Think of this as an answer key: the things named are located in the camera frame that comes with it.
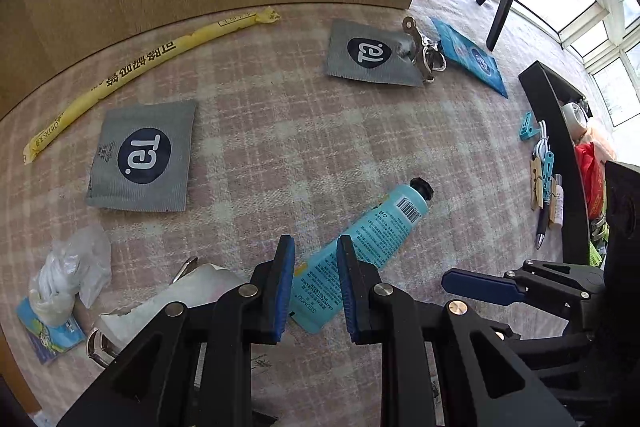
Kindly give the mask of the light blue cream tube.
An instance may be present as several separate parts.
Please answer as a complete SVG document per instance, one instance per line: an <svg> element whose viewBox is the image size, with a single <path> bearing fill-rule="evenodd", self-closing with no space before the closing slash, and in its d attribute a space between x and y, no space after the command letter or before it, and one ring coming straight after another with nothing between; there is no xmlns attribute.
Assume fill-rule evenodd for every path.
<svg viewBox="0 0 640 427"><path fill-rule="evenodd" d="M400 184L386 199L368 210L344 234L352 240L358 259L381 269L399 251L416 224L427 214L434 191L421 178ZM290 317L304 331L317 334L343 308L336 264L337 239L303 261L296 269Z"/></svg>

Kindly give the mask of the black pen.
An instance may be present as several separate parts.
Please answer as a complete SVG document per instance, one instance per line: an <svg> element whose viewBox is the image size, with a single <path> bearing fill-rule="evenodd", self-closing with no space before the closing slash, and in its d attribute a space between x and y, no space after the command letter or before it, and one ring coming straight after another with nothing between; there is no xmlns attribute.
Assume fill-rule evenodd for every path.
<svg viewBox="0 0 640 427"><path fill-rule="evenodd" d="M557 173L551 180L551 192L549 202L544 203L538 216L535 248L539 249L544 243L549 227L562 228L564 222L564 188L562 176Z"/></svg>

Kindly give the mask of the wooden clothespin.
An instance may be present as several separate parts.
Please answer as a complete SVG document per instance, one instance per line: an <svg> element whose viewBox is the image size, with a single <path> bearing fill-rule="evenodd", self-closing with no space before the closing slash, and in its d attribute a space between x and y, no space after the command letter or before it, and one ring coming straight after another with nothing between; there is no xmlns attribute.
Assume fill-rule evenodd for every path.
<svg viewBox="0 0 640 427"><path fill-rule="evenodd" d="M544 177L540 158L534 156L529 161L530 209L544 208Z"/></svg>

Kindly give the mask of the teal clothespin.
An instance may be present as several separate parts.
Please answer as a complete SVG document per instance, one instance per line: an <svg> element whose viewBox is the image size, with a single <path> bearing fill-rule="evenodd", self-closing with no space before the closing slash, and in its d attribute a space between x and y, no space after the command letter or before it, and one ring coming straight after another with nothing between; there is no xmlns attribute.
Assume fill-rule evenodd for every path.
<svg viewBox="0 0 640 427"><path fill-rule="evenodd" d="M544 202L549 204L551 198L552 176L553 176L554 154L548 150L541 161L542 167L542 197Z"/></svg>
<svg viewBox="0 0 640 427"><path fill-rule="evenodd" d="M540 129L534 126L533 113L526 112L521 122L520 133L518 134L520 140L528 141L534 139L539 133Z"/></svg>

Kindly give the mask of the red bag with qr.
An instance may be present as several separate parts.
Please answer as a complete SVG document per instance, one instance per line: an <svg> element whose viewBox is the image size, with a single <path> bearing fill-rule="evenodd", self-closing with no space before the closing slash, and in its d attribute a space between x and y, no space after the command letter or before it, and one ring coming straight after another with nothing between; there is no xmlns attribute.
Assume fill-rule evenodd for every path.
<svg viewBox="0 0 640 427"><path fill-rule="evenodd" d="M585 191L587 213L590 220L596 219L604 205L604 170L596 156L592 143L582 143L575 147L582 186Z"/></svg>

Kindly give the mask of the white paper pouch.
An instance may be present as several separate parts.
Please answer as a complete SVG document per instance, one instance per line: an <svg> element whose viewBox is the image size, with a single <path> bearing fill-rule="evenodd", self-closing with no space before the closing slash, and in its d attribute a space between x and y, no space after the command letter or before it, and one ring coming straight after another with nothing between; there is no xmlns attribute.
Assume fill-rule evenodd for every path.
<svg viewBox="0 0 640 427"><path fill-rule="evenodd" d="M169 303L182 303L186 308L207 305L244 283L245 280L231 270L204 263L129 311L101 314L96 320L96 328L122 349Z"/></svg>

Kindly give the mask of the white tape roll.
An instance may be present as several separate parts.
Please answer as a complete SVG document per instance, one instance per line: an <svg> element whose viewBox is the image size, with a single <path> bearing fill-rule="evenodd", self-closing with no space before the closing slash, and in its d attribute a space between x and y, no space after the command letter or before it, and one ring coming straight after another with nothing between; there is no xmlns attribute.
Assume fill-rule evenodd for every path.
<svg viewBox="0 0 640 427"><path fill-rule="evenodd" d="M588 131L588 117L584 109L577 103L570 102L562 106L562 114L570 137L578 142Z"/></svg>

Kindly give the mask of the grey sachet left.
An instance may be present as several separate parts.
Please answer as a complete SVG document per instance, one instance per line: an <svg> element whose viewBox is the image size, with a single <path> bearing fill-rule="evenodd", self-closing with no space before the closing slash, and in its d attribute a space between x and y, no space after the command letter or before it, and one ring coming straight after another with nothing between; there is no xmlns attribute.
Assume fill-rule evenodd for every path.
<svg viewBox="0 0 640 427"><path fill-rule="evenodd" d="M186 209L193 100L134 104L105 114L86 203L137 212Z"/></svg>

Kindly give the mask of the grey sachet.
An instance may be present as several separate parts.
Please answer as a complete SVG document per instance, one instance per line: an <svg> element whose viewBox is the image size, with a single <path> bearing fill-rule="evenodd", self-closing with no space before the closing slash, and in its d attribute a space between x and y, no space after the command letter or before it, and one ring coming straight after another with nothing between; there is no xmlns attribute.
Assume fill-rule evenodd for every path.
<svg viewBox="0 0 640 427"><path fill-rule="evenodd" d="M326 75L391 86L422 87L422 74L412 61L415 56L416 45L402 31L334 20Z"/></svg>
<svg viewBox="0 0 640 427"><path fill-rule="evenodd" d="M134 104L105 114L86 203L137 212L186 209L193 100Z"/></svg>

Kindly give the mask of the crumpled clear plastic bag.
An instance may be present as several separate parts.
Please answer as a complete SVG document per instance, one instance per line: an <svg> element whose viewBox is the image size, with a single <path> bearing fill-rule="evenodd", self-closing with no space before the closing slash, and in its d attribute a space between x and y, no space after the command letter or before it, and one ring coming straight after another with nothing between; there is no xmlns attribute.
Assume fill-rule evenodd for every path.
<svg viewBox="0 0 640 427"><path fill-rule="evenodd" d="M111 243L102 225L89 225L66 242L53 244L29 281L28 301L38 319L51 327L73 314L76 298L90 308L111 283Z"/></svg>

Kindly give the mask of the black storage tray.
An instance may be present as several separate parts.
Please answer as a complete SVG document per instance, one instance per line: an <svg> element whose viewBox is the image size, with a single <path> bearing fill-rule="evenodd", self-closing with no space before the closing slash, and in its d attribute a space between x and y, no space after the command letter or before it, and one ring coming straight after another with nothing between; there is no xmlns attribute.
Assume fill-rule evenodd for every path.
<svg viewBox="0 0 640 427"><path fill-rule="evenodd" d="M572 265L588 265L588 207L575 145L562 114L562 107L570 102L585 103L587 115L591 116L590 107L582 91L539 61L528 66L518 75L518 79L536 119L544 120L547 124L550 150L555 155L554 172L563 178L563 261Z"/></svg>

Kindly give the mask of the grey sachet right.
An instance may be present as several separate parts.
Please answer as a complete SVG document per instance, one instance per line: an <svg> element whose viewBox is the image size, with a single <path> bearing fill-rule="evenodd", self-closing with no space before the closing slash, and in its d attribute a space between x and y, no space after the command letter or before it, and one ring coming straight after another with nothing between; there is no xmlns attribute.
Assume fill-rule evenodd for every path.
<svg viewBox="0 0 640 427"><path fill-rule="evenodd" d="M334 20L326 75L391 86L422 87L422 74L412 61L415 56L416 45L402 31Z"/></svg>

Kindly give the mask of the blue cartoon card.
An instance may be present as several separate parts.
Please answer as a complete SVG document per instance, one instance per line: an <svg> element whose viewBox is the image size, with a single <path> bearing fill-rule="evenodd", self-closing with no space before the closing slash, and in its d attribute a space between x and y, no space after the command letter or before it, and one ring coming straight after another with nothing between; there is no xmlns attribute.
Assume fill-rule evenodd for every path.
<svg viewBox="0 0 640 427"><path fill-rule="evenodd" d="M75 317L70 317L61 326L48 326L38 319L27 298L16 307L16 315L26 329L32 349L42 365L48 365L86 340Z"/></svg>

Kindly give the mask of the blue wet wipes pack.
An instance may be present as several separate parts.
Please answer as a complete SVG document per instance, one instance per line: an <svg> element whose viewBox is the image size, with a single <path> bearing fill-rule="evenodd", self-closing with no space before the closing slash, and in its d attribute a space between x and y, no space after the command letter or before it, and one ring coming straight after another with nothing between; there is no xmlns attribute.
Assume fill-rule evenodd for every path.
<svg viewBox="0 0 640 427"><path fill-rule="evenodd" d="M439 35L439 51L446 60L461 66L503 98L507 98L508 92L494 57L442 20L431 18L431 21Z"/></svg>

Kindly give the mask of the yellow long straw packet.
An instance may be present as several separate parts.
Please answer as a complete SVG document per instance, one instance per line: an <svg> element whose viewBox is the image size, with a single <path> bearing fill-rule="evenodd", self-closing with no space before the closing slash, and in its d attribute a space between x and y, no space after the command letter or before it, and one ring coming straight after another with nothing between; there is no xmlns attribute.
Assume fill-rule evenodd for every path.
<svg viewBox="0 0 640 427"><path fill-rule="evenodd" d="M127 83L139 78L153 68L204 43L230 35L232 32L256 25L277 23L279 20L280 14L271 6L268 6L268 8L257 12L247 12L224 20L216 20L216 22L198 28L190 34L167 41L134 58L89 91L75 98L47 127L40 130L30 139L23 150L24 164L31 164L65 129L70 127L80 116L87 113L89 109L92 109L99 101L104 100L104 98L107 98L115 91L126 86Z"/></svg>

